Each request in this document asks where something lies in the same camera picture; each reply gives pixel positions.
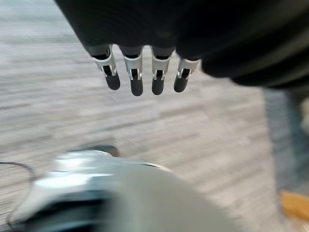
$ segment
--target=wire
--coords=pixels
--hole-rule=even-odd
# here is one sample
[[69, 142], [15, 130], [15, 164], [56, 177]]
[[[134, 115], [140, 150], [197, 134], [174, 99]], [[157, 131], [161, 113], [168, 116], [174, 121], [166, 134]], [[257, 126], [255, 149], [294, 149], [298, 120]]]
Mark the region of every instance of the wire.
[[30, 173], [30, 178], [28, 179], [30, 189], [28, 190], [27, 194], [22, 198], [20, 203], [17, 204], [13, 208], [13, 210], [8, 213], [8, 216], [6, 217], [6, 224], [10, 227], [11, 230], [14, 230], [14, 226], [13, 226], [13, 224], [11, 222], [12, 216], [13, 216], [14, 212], [17, 210], [17, 208], [20, 206], [22, 201], [29, 195], [31, 187], [32, 187], [32, 182], [36, 179], [36, 174], [35, 174], [35, 170], [34, 170], [33, 167], [31, 167], [29, 165], [26, 165], [26, 164], [23, 164], [23, 163], [19, 163], [19, 162], [0, 162], [0, 164], [20, 166], [20, 167], [23, 167], [24, 169], [26, 169]]

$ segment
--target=floor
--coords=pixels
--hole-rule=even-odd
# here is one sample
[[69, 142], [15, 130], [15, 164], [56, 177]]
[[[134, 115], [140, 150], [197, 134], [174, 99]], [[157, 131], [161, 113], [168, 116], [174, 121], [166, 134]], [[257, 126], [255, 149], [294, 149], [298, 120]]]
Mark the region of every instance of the floor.
[[[275, 158], [263, 92], [199, 69], [173, 91], [171, 59], [162, 95], [151, 93], [151, 53], [143, 52], [144, 93], [130, 93], [118, 47], [121, 88], [102, 73], [52, 1], [0, 0], [0, 159], [39, 175], [69, 149], [111, 144], [123, 157], [171, 168], [250, 232], [292, 231], [280, 214]], [[27, 175], [1, 166], [0, 225]]]

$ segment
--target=black rubber fingertip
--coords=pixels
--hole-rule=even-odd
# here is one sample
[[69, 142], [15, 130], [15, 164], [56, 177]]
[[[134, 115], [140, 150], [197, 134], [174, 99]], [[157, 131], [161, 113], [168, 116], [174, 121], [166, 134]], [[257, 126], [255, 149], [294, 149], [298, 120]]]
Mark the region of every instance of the black rubber fingertip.
[[163, 88], [164, 88], [164, 80], [161, 81], [160, 79], [156, 80], [153, 79], [151, 90], [155, 95], [160, 95], [163, 92]]
[[183, 92], [187, 86], [187, 83], [188, 83], [188, 80], [186, 80], [186, 78], [182, 77], [181, 79], [179, 79], [178, 77], [176, 77], [175, 82], [174, 82], [174, 90], [177, 93]]
[[134, 96], [140, 96], [143, 93], [143, 80], [134, 79], [131, 82], [131, 92]]
[[106, 78], [107, 85], [112, 90], [117, 90], [120, 87], [120, 80], [118, 73], [115, 76], [107, 76]]

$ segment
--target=robotic finger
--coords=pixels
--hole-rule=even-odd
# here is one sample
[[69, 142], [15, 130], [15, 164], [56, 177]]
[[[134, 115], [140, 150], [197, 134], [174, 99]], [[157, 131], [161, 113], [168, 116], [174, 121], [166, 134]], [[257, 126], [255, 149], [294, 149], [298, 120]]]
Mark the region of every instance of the robotic finger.
[[120, 80], [116, 69], [112, 46], [107, 45], [105, 53], [98, 56], [92, 56], [92, 59], [98, 66], [98, 69], [103, 72], [107, 85], [112, 90], [117, 90], [120, 87]]

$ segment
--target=black sleeve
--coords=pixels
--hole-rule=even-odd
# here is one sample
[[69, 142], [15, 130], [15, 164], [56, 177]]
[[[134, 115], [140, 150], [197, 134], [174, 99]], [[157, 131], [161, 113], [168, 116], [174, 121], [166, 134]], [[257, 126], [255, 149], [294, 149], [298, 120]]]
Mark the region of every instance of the black sleeve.
[[309, 0], [56, 0], [90, 55], [176, 47], [244, 86], [309, 85]]

